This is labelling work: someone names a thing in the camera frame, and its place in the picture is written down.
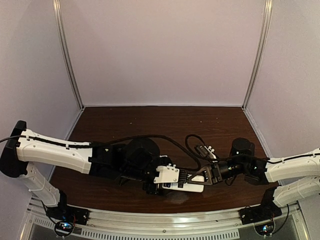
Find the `white remote control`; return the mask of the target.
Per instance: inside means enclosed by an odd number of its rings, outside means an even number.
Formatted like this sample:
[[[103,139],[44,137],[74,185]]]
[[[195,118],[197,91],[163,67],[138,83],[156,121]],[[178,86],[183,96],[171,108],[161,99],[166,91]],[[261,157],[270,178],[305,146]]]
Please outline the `white remote control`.
[[[193,192],[193,193],[202,193],[204,191],[204,185],[198,185],[198,184],[190,184],[190,183],[170,183],[171,188],[163,188],[165,190],[171,190],[171,191],[181,191],[181,192]]]

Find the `purple battery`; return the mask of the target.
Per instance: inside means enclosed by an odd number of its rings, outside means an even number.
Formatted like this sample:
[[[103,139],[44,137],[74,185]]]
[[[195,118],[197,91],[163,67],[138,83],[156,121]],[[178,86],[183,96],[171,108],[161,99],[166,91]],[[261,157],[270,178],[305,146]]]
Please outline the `purple battery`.
[[[165,189],[170,189],[172,187],[172,185],[170,183],[164,183],[162,185],[162,187],[165,188]]]

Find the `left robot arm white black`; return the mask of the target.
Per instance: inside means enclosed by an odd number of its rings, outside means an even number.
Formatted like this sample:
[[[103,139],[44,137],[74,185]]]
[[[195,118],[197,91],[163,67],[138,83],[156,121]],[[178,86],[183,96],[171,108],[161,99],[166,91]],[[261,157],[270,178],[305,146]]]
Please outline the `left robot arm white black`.
[[[179,180],[180,170],[167,156],[160,155],[152,137],[132,137],[110,144],[71,142],[37,134],[20,120],[4,142],[1,172],[20,179],[41,199],[47,216],[57,220],[84,219],[88,212],[69,206],[66,194],[46,180],[36,163],[110,180],[141,181],[152,191],[160,184]]]

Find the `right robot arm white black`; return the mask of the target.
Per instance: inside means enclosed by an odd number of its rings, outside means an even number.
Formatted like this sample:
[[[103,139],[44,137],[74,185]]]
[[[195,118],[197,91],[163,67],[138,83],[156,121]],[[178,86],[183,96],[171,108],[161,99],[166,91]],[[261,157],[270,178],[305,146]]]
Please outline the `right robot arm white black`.
[[[206,160],[208,164],[199,167],[189,179],[195,183],[194,177],[204,176],[207,185],[224,182],[231,186],[237,176],[243,175],[244,180],[254,186],[268,185],[280,180],[297,178],[298,180],[276,187],[268,188],[258,206],[245,207],[240,210],[243,221],[255,218],[277,217],[282,208],[291,203],[317,195],[320,192],[320,150],[280,158],[259,158],[255,156],[255,144],[246,138],[238,137],[232,141],[228,157],[219,158],[214,150],[204,143],[191,148],[187,135],[184,144],[196,160]]]

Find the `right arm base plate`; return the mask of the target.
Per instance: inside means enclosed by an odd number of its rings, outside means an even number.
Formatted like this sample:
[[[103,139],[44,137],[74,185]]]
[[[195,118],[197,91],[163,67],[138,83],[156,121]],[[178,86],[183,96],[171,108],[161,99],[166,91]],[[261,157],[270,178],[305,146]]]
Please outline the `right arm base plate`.
[[[260,204],[257,206],[247,206],[238,211],[243,225],[272,220],[274,217],[282,215],[282,210],[275,204]]]

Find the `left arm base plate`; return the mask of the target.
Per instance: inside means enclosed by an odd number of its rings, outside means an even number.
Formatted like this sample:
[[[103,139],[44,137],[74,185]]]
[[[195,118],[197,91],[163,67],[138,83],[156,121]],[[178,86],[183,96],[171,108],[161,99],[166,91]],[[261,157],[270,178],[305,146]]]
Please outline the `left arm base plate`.
[[[87,224],[89,213],[88,209],[60,203],[55,207],[46,208],[46,215],[52,219],[83,226]]]

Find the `front aluminium rail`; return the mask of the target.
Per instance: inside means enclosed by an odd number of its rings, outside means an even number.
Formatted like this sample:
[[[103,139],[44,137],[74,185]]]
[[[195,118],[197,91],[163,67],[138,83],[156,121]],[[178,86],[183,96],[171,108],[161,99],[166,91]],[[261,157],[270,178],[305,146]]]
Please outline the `front aluminium rail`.
[[[66,238],[54,232],[41,201],[32,196],[18,240],[311,240],[298,203],[282,208],[271,236],[256,231],[268,220],[242,224],[241,208],[188,213],[129,213],[88,208],[86,225],[75,224]]]

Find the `right aluminium frame post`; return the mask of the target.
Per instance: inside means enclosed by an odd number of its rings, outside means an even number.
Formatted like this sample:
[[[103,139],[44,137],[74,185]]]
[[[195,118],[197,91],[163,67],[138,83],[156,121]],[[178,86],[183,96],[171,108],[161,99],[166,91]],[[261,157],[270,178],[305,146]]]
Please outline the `right aluminium frame post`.
[[[252,96],[254,86],[259,74],[259,70],[261,67],[263,54],[266,47],[266,42],[268,39],[269,31],[270,31],[270,25],[272,20],[272,13],[273,13],[273,1],[272,0],[266,0],[263,10],[263,18],[261,23],[261,31],[259,35],[256,55],[253,63],[253,68],[250,75],[249,84],[247,87],[247,91],[244,97],[244,101],[242,104],[242,110],[245,111],[249,105],[250,98]]]

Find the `aluminium frame post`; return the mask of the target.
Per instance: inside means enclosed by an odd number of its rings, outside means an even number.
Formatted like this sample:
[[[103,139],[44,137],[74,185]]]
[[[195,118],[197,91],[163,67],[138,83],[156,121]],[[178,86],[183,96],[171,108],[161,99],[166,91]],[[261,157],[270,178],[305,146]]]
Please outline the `aluminium frame post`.
[[[272,13],[273,13],[273,1],[272,0],[266,0],[263,10],[263,18],[261,23],[261,31],[259,35],[256,55],[253,63],[253,68],[250,75],[249,84],[247,87],[247,91],[244,97],[244,101],[242,104],[242,110],[245,111],[249,105],[250,98],[252,96],[254,86],[259,74],[259,70],[261,67],[263,54],[266,47],[266,42],[268,39],[269,31],[270,31],[270,25],[272,20]]]
[[[84,104],[80,95],[80,91],[76,82],[73,66],[71,63],[71,57],[68,49],[67,37],[66,37],[64,22],[63,22],[61,1],[53,0],[52,3],[53,3],[53,11],[55,15],[58,37],[60,41],[60,46],[61,46],[61,51],[62,51],[66,72],[68,75],[68,79],[70,82],[70,86],[71,86],[77,107],[79,110],[82,110],[84,109]]]

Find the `left aluminium frame post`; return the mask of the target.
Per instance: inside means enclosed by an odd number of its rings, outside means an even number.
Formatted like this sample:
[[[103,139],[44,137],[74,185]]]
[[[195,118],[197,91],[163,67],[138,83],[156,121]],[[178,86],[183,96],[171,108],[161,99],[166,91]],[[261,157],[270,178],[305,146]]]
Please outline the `left aluminium frame post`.
[[[84,104],[80,95],[80,91],[76,82],[73,66],[71,63],[71,57],[68,49],[67,37],[66,37],[64,22],[63,22],[61,1],[53,0],[52,3],[53,3],[53,11],[55,15],[58,37],[60,41],[60,46],[61,46],[61,51],[62,51],[66,72],[68,75],[68,79],[70,82],[70,86],[71,86],[77,107],[79,110],[82,110],[84,109]]]

